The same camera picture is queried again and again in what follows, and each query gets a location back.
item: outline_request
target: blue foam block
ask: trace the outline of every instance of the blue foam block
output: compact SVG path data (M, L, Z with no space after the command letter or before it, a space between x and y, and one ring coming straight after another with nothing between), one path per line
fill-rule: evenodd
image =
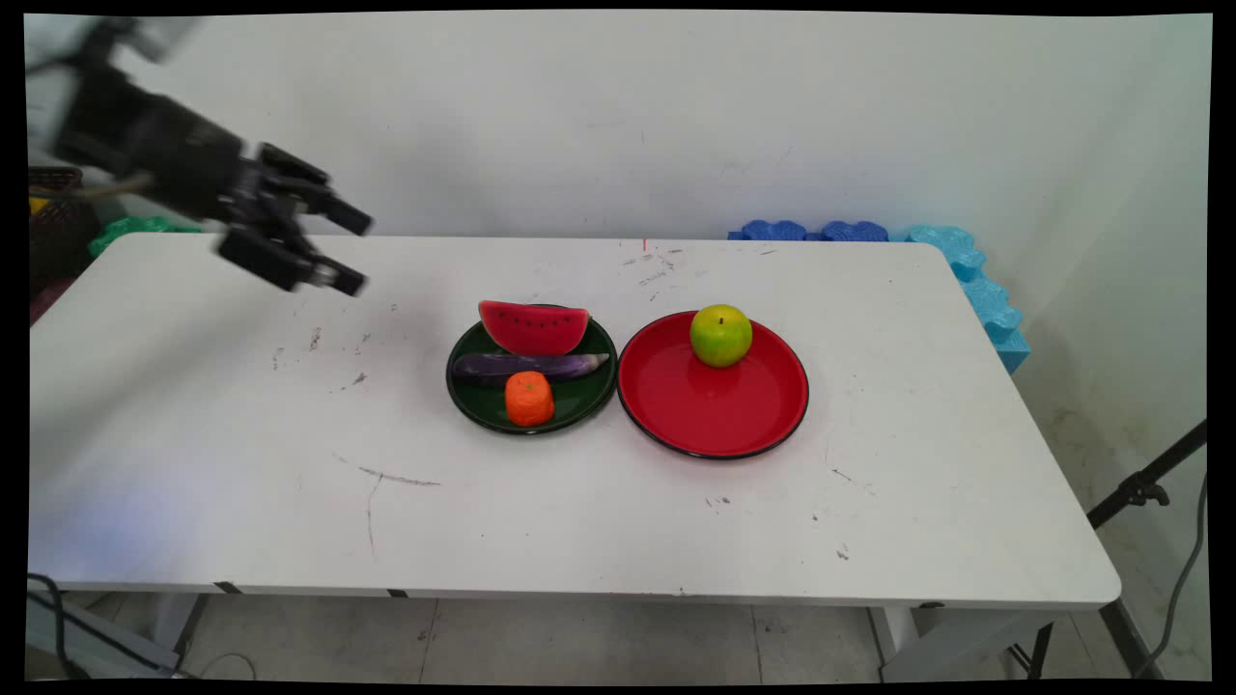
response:
M807 229L790 220L781 220L779 223L751 220L743 225L742 231L729 232L729 239L747 241L802 241L806 236Z
M983 251L974 247L974 237L957 226L912 226L906 230L906 241L931 244L943 251L953 275L962 282L979 277L988 260Z
M974 313L979 315L979 322L994 345L1004 343L1017 330L1021 312L1009 304L1007 289L981 276L963 282L962 289L965 291L965 298L970 301Z
M822 241L887 241L889 230L875 223L847 224L834 220L819 230L819 239Z
M1009 373L1015 372L1030 356L1030 345L1021 336L1020 330L1014 330L1006 340L996 343L995 346L996 355L1000 356L1000 361L1004 362Z

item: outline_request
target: red plate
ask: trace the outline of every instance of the red plate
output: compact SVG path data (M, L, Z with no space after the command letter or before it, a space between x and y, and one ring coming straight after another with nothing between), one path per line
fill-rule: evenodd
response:
M751 349L716 369L691 351L682 312L635 334L618 361L618 398L661 444L703 459L742 459L789 439L807 412L807 372L781 336L751 322Z

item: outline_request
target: fake fruit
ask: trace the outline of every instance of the fake fruit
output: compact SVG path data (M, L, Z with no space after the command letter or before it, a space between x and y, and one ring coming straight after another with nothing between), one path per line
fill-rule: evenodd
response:
M751 349L751 322L729 304L705 307L691 319L691 350L709 367L728 367Z
M510 302L481 302L481 323L513 355L566 355L583 339L588 312Z
M533 427L554 417L554 392L540 372L518 372L507 380L507 414L520 427Z
M451 365L451 375L464 383L502 388L510 375L536 371L550 382L580 378L592 373L609 355L462 355Z

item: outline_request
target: basket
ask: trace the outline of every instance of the basket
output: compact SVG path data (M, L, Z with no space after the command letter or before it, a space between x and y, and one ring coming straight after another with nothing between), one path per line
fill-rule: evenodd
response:
M28 167L27 185L63 192L82 185L75 167ZM93 258L87 249L101 226L89 203L51 200L30 215L30 299L56 281L78 277Z

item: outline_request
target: eggplant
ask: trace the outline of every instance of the eggplant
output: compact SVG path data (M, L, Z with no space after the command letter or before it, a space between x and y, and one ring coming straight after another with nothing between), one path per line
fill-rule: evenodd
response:
M451 376L464 383L504 388L510 375L540 372L550 382L580 378L603 365L609 355L462 355L451 365Z

